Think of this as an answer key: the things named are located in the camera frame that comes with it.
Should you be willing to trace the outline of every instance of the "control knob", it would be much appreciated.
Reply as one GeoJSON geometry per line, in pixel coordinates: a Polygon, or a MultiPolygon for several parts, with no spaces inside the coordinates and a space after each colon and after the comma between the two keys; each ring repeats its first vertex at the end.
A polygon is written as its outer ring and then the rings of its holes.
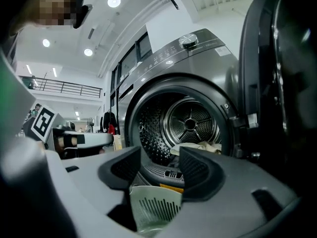
{"type": "Polygon", "coordinates": [[[195,34],[186,34],[179,38],[179,45],[184,48],[188,49],[192,46],[195,46],[198,43],[197,35],[195,34]]]}

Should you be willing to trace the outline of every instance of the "railing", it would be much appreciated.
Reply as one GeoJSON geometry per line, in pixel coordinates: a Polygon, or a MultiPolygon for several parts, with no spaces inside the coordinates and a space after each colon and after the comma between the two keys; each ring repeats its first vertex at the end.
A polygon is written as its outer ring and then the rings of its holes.
{"type": "Polygon", "coordinates": [[[31,90],[100,98],[101,88],[38,77],[21,76],[20,78],[31,90]]]}

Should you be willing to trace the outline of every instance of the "yellow strip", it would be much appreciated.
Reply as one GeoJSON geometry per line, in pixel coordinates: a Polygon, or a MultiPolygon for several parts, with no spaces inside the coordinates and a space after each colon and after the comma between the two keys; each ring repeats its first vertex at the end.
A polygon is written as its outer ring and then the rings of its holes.
{"type": "Polygon", "coordinates": [[[176,188],[176,187],[168,186],[168,185],[165,185],[165,184],[162,184],[162,183],[160,183],[159,185],[160,185],[160,187],[168,188],[168,189],[174,190],[174,191],[179,192],[179,193],[183,193],[184,192],[184,189],[182,189],[182,188],[176,188]]]}

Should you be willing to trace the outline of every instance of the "washing machine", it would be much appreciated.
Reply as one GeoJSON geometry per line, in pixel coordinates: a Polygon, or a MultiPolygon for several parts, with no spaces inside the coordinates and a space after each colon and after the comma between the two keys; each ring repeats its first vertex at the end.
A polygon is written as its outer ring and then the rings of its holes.
{"type": "Polygon", "coordinates": [[[123,147],[142,147],[140,180],[184,187],[183,174],[171,165],[175,157],[170,149],[201,141],[221,143],[222,155],[255,162],[280,180],[298,180],[290,170],[296,169],[294,156],[316,124],[316,95],[308,87],[316,85],[316,74],[310,70],[313,55],[306,52],[311,45],[304,26],[308,18],[291,18],[280,6],[286,3],[253,1],[239,60],[214,33],[201,29],[179,36],[123,81],[118,96],[121,140],[123,147]],[[296,66],[298,56],[292,54],[305,57],[303,66],[296,66]],[[292,95],[285,95],[286,88],[292,95]],[[297,108],[308,100],[313,109],[297,108]]]}
{"type": "Polygon", "coordinates": [[[237,156],[230,125],[237,93],[238,59],[208,29],[174,40],[139,65],[119,88],[118,120],[123,147],[142,146],[142,178],[183,187],[170,154],[180,143],[221,143],[222,154],[237,156]]]}

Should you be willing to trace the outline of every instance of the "control panel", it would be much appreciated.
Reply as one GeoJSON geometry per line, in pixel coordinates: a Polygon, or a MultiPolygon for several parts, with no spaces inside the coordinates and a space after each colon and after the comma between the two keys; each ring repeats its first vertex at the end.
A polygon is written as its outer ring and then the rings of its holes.
{"type": "Polygon", "coordinates": [[[142,64],[140,64],[122,83],[119,88],[120,96],[125,96],[126,91],[137,80],[144,82],[160,71],[173,64],[205,50],[214,49],[225,45],[216,35],[207,29],[201,29],[186,34],[156,51],[142,64]]]}

